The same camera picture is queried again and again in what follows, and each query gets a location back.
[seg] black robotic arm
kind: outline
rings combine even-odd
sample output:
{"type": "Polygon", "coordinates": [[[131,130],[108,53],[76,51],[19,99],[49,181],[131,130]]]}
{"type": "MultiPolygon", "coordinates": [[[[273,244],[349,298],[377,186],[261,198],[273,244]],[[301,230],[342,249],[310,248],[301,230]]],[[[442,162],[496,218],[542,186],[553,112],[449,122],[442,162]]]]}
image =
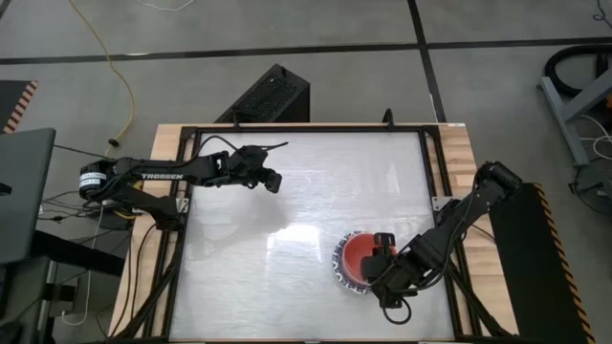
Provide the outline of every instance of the black robotic arm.
{"type": "Polygon", "coordinates": [[[465,284],[450,260],[457,239],[482,215],[497,204],[507,202],[519,189],[522,181],[500,162],[485,163],[474,176],[471,193],[463,200],[453,200],[437,214],[436,227],[417,235],[394,254],[395,237],[390,233],[376,233],[372,255],[361,260],[361,275],[379,299],[379,305],[389,321],[404,324],[409,319],[396,321],[386,315],[386,309],[407,305],[408,296],[435,285],[444,275],[452,278],[466,295],[468,302],[480,315],[492,335],[513,337],[503,330],[465,284]]]}
{"type": "Polygon", "coordinates": [[[88,203],[110,200],[144,210],[155,219],[157,229],[180,230],[185,224],[173,198],[155,197],[132,184],[142,180],[185,181],[204,187],[240,184],[253,189],[263,183],[270,192],[277,193],[282,176],[263,166],[268,150],[247,145],[231,155],[223,151],[189,161],[100,160],[81,168],[79,195],[88,203]]]}

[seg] yellow and black striped tape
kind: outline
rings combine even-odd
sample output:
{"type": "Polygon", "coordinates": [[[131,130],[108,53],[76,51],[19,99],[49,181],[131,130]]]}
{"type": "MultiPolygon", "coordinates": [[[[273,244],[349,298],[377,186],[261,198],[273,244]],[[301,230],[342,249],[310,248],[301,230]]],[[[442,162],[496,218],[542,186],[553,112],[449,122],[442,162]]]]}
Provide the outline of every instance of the yellow and black striped tape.
{"type": "Polygon", "coordinates": [[[568,287],[570,292],[572,292],[572,297],[574,298],[574,304],[576,305],[576,311],[578,312],[578,316],[580,321],[582,322],[582,329],[584,330],[584,334],[586,335],[586,341],[588,344],[595,344],[595,338],[593,337],[593,332],[591,331],[591,325],[589,325],[589,321],[586,317],[586,312],[584,311],[584,307],[582,306],[582,300],[580,299],[580,295],[578,293],[578,288],[576,287],[576,282],[574,282],[574,276],[572,272],[570,272],[570,265],[567,263],[567,258],[565,257],[565,250],[563,249],[563,244],[561,243],[561,239],[558,236],[557,227],[555,226],[555,221],[553,220],[553,215],[551,214],[551,208],[548,206],[548,202],[546,201],[546,196],[544,195],[544,188],[542,185],[538,183],[534,183],[535,188],[537,189],[537,194],[539,195],[539,200],[542,203],[542,207],[544,208],[544,214],[548,220],[548,227],[551,229],[551,235],[553,236],[553,241],[555,242],[555,246],[557,247],[558,258],[561,261],[561,266],[565,272],[565,279],[567,280],[568,287]]]}
{"type": "Polygon", "coordinates": [[[9,120],[4,126],[3,130],[6,134],[10,134],[17,130],[17,125],[26,114],[26,108],[28,107],[28,104],[30,104],[30,101],[32,101],[32,97],[34,96],[34,92],[36,91],[37,87],[38,81],[31,81],[30,84],[26,86],[21,98],[19,98],[19,101],[17,101],[17,104],[15,105],[9,120]]]}

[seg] black metal frame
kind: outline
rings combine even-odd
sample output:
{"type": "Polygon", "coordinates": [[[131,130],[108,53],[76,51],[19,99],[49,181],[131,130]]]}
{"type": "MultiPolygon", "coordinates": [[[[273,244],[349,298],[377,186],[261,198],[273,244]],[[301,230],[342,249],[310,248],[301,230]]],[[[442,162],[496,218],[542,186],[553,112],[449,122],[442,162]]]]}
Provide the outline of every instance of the black metal frame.
{"type": "Polygon", "coordinates": [[[32,257],[47,256],[58,263],[90,269],[121,277],[125,260],[98,249],[84,247],[49,233],[35,230],[33,233],[32,257]]]}
{"type": "MultiPolygon", "coordinates": [[[[438,125],[404,125],[397,126],[393,122],[393,115],[390,111],[387,110],[383,121],[388,122],[387,125],[373,125],[373,126],[351,126],[349,125],[330,125],[330,126],[239,126],[234,125],[233,127],[222,127],[222,128],[207,128],[207,127],[183,127],[181,131],[181,137],[179,141],[179,147],[177,151],[177,161],[182,161],[184,159],[186,153],[187,142],[193,138],[191,155],[196,154],[196,149],[198,144],[195,142],[200,142],[203,134],[223,134],[223,133],[278,133],[278,132],[291,132],[291,133],[382,133],[382,132],[405,132],[405,133],[417,133],[419,136],[419,141],[421,143],[421,152],[423,156],[423,163],[426,170],[426,180],[427,180],[427,188],[429,191],[430,197],[435,197],[437,195],[436,185],[433,178],[431,161],[429,158],[428,152],[428,144],[427,137],[430,137],[433,140],[433,148],[436,155],[436,160],[438,162],[438,166],[440,169],[440,176],[442,180],[442,188],[444,190],[444,196],[452,196],[452,192],[450,189],[450,181],[448,179],[448,171],[446,166],[446,160],[444,157],[444,150],[442,147],[442,142],[440,138],[440,130],[438,125]]],[[[173,197],[177,196],[179,188],[178,182],[172,182],[170,187],[170,195],[173,197]]],[[[185,191],[185,197],[189,197],[191,195],[191,186],[189,185],[185,191]]],[[[155,267],[155,273],[153,276],[153,286],[159,281],[160,277],[164,272],[164,262],[167,258],[168,253],[168,245],[170,244],[170,234],[165,232],[162,235],[162,240],[160,243],[160,248],[158,251],[157,257],[157,265],[155,267]]],[[[176,250],[179,250],[179,254],[183,253],[184,245],[185,245],[185,234],[179,233],[176,241],[176,250]]],[[[456,254],[458,257],[458,268],[463,276],[466,278],[466,282],[470,284],[470,274],[468,271],[468,264],[466,260],[465,251],[463,248],[463,243],[460,242],[456,247],[456,254]]],[[[170,334],[170,323],[172,321],[172,313],[174,312],[174,303],[176,299],[176,288],[178,284],[179,273],[171,280],[168,286],[168,297],[165,304],[165,312],[164,312],[164,324],[162,327],[162,336],[169,337],[170,334]]],[[[450,278],[445,278],[445,284],[447,289],[447,297],[448,297],[448,308],[450,310],[450,320],[453,328],[453,333],[455,338],[465,337],[465,333],[463,331],[463,326],[461,324],[461,318],[459,316],[458,304],[457,304],[457,295],[455,292],[454,285],[450,278]]],[[[480,322],[478,321],[476,313],[473,309],[468,306],[468,312],[470,315],[470,325],[472,328],[472,334],[481,335],[480,331],[480,322]]],[[[148,337],[152,335],[153,330],[153,321],[155,318],[155,310],[151,312],[145,322],[143,327],[142,336],[148,337]]]]}

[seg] concrete floor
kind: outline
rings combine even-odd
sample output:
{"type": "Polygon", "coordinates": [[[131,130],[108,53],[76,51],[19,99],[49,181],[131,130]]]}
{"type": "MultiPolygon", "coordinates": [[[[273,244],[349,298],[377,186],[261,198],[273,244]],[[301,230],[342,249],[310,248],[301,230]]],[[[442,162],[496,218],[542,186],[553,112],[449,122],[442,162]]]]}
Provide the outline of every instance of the concrete floor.
{"type": "MultiPolygon", "coordinates": [[[[169,7],[182,3],[150,1],[169,7]]],[[[112,54],[417,41],[403,0],[195,0],[180,12],[156,11],[136,0],[76,2],[112,54]]],[[[602,2],[612,13],[612,3],[602,2]]],[[[428,42],[612,33],[592,20],[595,0],[417,0],[417,5],[428,42]]],[[[101,54],[68,0],[12,0],[0,19],[0,47],[0,58],[101,54]]],[[[429,53],[447,119],[468,125],[478,162],[503,161],[524,180],[544,185],[595,337],[612,343],[610,220],[570,194],[572,160],[536,89],[547,58],[562,48],[429,53]]],[[[378,122],[387,107],[397,121],[436,120],[416,50],[118,62],[134,89],[138,111],[118,154],[148,157],[160,123],[214,121],[274,63],[311,82],[312,121],[378,122]]],[[[583,86],[592,77],[592,63],[564,63],[562,75],[583,86]]],[[[129,98],[105,63],[4,65],[0,78],[40,82],[19,130],[52,126],[60,144],[102,153],[129,113],[129,98]]],[[[55,150],[46,194],[76,189],[78,169],[90,160],[55,150]]],[[[605,161],[598,168],[609,167],[605,161]]],[[[94,226],[94,221],[76,219],[40,228],[77,239],[90,236],[94,226]]],[[[114,234],[100,245],[109,248],[118,240],[120,234],[114,234]]],[[[93,295],[100,300],[92,308],[96,312],[113,302],[117,281],[99,275],[94,280],[93,295]]],[[[105,327],[108,318],[100,317],[105,327]]],[[[80,328],[57,321],[55,337],[63,344],[100,339],[101,334],[90,315],[80,328]]]]}

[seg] red bowl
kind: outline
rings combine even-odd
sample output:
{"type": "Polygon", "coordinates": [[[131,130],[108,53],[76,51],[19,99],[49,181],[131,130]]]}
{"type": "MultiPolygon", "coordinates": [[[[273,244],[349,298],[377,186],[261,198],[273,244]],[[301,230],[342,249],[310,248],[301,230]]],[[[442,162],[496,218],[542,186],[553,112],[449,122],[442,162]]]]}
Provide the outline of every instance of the red bowl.
{"type": "Polygon", "coordinates": [[[379,247],[374,245],[374,234],[360,233],[351,236],[342,250],[342,265],[344,271],[353,282],[367,286],[368,283],[361,275],[361,259],[372,255],[372,249],[379,247]]]}

